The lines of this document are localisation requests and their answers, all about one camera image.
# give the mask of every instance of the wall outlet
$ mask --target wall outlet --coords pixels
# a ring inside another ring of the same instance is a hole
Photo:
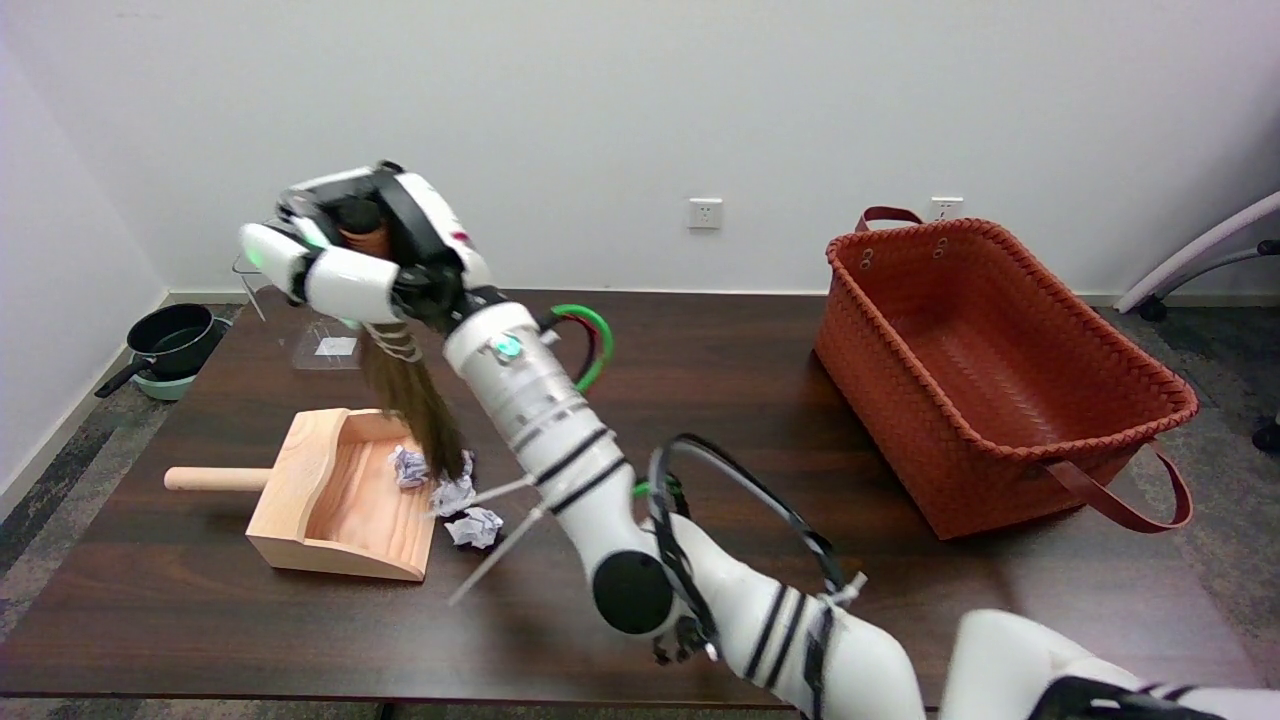
[[[964,215],[964,197],[933,197],[929,200],[929,215],[924,222],[951,220]]]
[[[690,197],[689,227],[719,229],[724,222],[724,201],[719,197]]]

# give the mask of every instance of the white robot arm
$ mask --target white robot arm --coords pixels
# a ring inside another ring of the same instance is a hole
[[[380,205],[393,261],[343,247],[334,214],[351,197]],[[705,648],[814,720],[924,717],[901,644],[841,607],[859,582],[845,585],[820,536],[726,454],[700,438],[673,438],[648,468],[650,521],[641,527],[632,520],[636,473],[612,432],[543,343],[545,328],[493,286],[484,259],[426,181],[384,161],[294,186],[282,195],[276,213],[271,222],[244,225],[241,242],[292,302],[353,322],[417,319],[445,336],[445,359],[541,497],[534,516],[552,515],[563,528],[612,628],[650,641],[675,635],[681,659]],[[786,587],[673,515],[663,480],[677,451],[716,465],[786,518],[818,556],[827,592],[808,596]],[[1019,653],[1052,661],[1028,664]],[[1073,673],[1126,691],[1139,684],[1034,623],[998,612],[972,615],[961,626],[942,717],[1088,717],[1048,715],[1057,706],[1037,705],[1055,678]],[[1068,691],[1079,694],[1078,688]]]

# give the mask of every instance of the brush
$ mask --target brush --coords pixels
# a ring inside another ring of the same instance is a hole
[[[370,200],[338,206],[338,231],[352,250],[392,259],[390,237],[381,210]],[[435,389],[422,351],[404,323],[365,323],[360,334],[360,369],[378,395],[383,411],[408,425],[431,465],[433,477],[462,473],[462,433],[449,405]]]

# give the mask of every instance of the basket handle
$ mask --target basket handle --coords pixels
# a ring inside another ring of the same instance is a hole
[[[1187,489],[1187,482],[1183,479],[1183,474],[1178,471],[1178,466],[1174,465],[1174,461],[1165,455],[1164,448],[1161,448],[1155,441],[1149,445],[1151,448],[1156,451],[1156,457],[1158,457],[1165,465],[1165,470],[1169,471],[1169,482],[1174,488],[1174,501],[1176,502],[1176,506],[1174,509],[1174,518],[1167,523],[1152,520],[1142,512],[1138,512],[1125,501],[1112,495],[1111,491],[1101,483],[1076,468],[1070,460],[1046,462],[1044,469],[1057,478],[1057,482],[1062,483],[1062,487],[1065,487],[1071,495],[1083,500],[1089,507],[1106,515],[1111,521],[1130,530],[1152,534],[1181,528],[1188,520],[1192,519],[1192,493]]]
[[[854,232],[869,231],[870,227],[868,227],[867,223],[874,223],[876,220],[899,220],[902,223],[915,223],[918,225],[924,224],[924,220],[922,220],[919,215],[904,208],[876,205],[863,210],[863,217],[858,218],[858,227],[854,228]]]

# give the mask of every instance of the dustpan handle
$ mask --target dustpan handle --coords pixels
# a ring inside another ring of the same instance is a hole
[[[270,469],[264,468],[169,468],[164,474],[168,489],[262,492]]]
[[[874,223],[876,220],[897,220],[901,223],[915,223],[918,225],[924,224],[924,220],[922,220],[919,215],[904,208],[876,205],[863,210],[863,217],[858,218],[858,227],[854,228],[854,232],[869,231],[870,227],[868,227],[867,223]]]
[[[1057,482],[1062,483],[1062,487],[1070,491],[1071,495],[1083,500],[1089,507],[1106,515],[1111,521],[1130,530],[1151,534],[1181,528],[1192,519],[1192,493],[1187,489],[1187,482],[1183,480],[1178,466],[1165,455],[1164,448],[1156,442],[1151,442],[1149,445],[1156,451],[1156,457],[1160,459],[1169,471],[1169,482],[1174,488],[1174,502],[1176,506],[1174,509],[1174,518],[1167,523],[1152,520],[1138,512],[1069,460],[1046,462],[1044,469],[1052,473],[1057,478]]]

